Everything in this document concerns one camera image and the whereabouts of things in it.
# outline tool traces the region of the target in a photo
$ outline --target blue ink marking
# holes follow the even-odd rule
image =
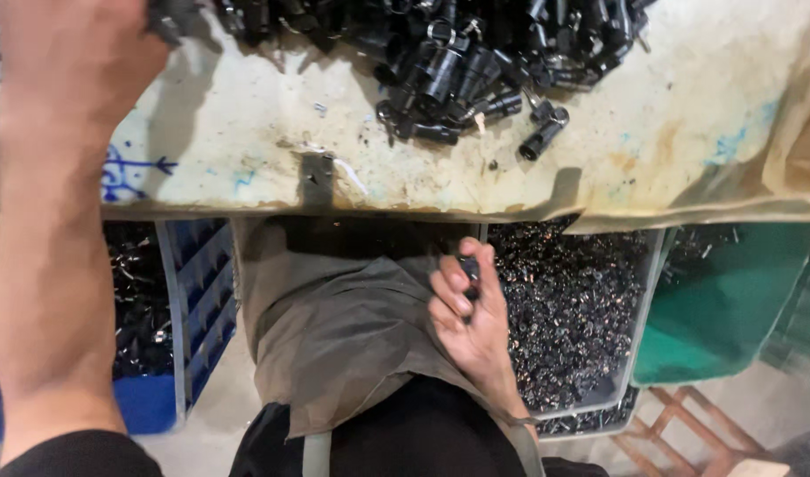
[[[776,113],[779,112],[779,101],[770,101],[761,106],[761,121],[765,125],[770,125],[775,120]]]
[[[741,127],[740,131],[733,136],[720,136],[717,139],[717,152],[714,156],[710,159],[713,164],[728,164],[735,159],[737,155],[737,148],[740,146],[740,143],[746,138],[746,128]]]
[[[251,179],[255,176],[255,172],[253,170],[249,171],[249,177],[246,179],[237,179],[234,183],[234,193],[237,193],[237,189],[240,188],[241,185],[248,186],[251,185]]]
[[[119,154],[119,149],[110,144],[105,154],[105,164],[102,166],[102,198],[106,202],[116,202],[119,201],[119,192],[127,191],[136,199],[145,199],[148,195],[128,182],[127,168],[154,167],[167,176],[172,176],[172,167],[177,165],[177,162],[166,162],[166,156],[161,157],[157,162],[125,160]],[[135,178],[139,177],[138,172],[133,175]]]

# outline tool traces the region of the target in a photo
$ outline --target blue plastic crate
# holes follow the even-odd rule
[[[184,423],[237,327],[231,228],[223,219],[156,222],[173,323],[174,375],[114,381],[130,434]],[[0,395],[0,441],[3,431]]]

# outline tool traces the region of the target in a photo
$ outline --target brown fabric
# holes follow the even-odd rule
[[[451,363],[429,318],[429,272],[471,226],[311,217],[233,224],[255,384],[262,402],[290,405],[288,437],[329,431],[422,374],[499,417],[526,469],[532,458],[539,469],[534,441],[520,443],[524,428]]]

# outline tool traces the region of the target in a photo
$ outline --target workbench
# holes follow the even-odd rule
[[[810,65],[810,0],[660,0],[648,15],[650,53],[636,45],[592,92],[548,92],[571,120],[530,162],[516,152],[534,130],[527,109],[455,147],[390,140],[371,60],[293,34],[252,51],[208,11],[211,41],[185,40],[114,134],[102,197],[151,216],[584,211],[642,225],[709,171],[759,156]]]

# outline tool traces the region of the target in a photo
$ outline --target hand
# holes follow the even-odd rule
[[[471,285],[458,260],[441,259],[440,270],[431,274],[436,296],[429,302],[429,313],[446,351],[455,364],[484,396],[497,406],[517,405],[511,358],[508,355],[508,319],[505,297],[499,286],[494,265],[495,251],[474,238],[464,238],[460,252],[475,256],[479,280],[475,303],[464,297]],[[463,317],[470,317],[470,323]]]
[[[89,147],[100,169],[113,131],[166,65],[145,9],[146,0],[1,0],[0,141]]]

